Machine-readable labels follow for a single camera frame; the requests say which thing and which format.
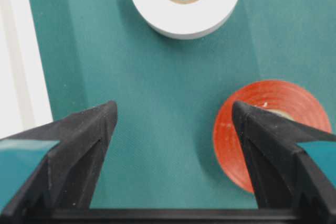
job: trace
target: green table surface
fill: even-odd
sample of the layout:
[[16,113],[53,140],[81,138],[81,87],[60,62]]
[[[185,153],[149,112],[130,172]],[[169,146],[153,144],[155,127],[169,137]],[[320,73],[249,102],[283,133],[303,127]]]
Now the green table surface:
[[212,145],[219,108],[251,82],[301,85],[335,126],[335,0],[239,0],[191,41],[154,32],[131,0],[30,1],[54,119],[118,104],[92,208],[255,208]]

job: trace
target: tape roll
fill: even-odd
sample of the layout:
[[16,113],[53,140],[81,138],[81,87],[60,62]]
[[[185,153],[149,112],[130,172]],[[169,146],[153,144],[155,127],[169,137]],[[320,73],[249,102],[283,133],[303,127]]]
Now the tape roll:
[[133,0],[142,17],[174,39],[208,35],[228,20],[238,0]]
[[239,187],[253,193],[243,151],[232,122],[235,101],[279,113],[296,122],[331,132],[326,112],[307,90],[285,81],[261,81],[243,87],[229,97],[217,116],[213,141],[217,160],[226,175]]

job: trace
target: white wall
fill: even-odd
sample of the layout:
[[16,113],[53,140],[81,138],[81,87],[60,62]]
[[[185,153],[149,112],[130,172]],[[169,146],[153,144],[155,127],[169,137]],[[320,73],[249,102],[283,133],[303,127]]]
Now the white wall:
[[0,0],[0,138],[51,121],[29,0]]

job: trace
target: white tape roll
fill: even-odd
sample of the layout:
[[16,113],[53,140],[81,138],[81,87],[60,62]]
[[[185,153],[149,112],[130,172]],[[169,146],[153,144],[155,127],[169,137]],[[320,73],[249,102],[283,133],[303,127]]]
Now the white tape roll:
[[196,39],[225,23],[238,0],[133,0],[149,25],[174,39]]

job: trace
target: teal mat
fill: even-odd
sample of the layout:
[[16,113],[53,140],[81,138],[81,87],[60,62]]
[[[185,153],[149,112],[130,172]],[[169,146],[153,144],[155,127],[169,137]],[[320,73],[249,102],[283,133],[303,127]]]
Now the teal mat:
[[301,85],[336,122],[334,0],[240,0],[198,40],[154,32],[131,0],[31,0],[54,119],[113,99],[92,207],[255,208],[217,164],[222,103],[262,79]]

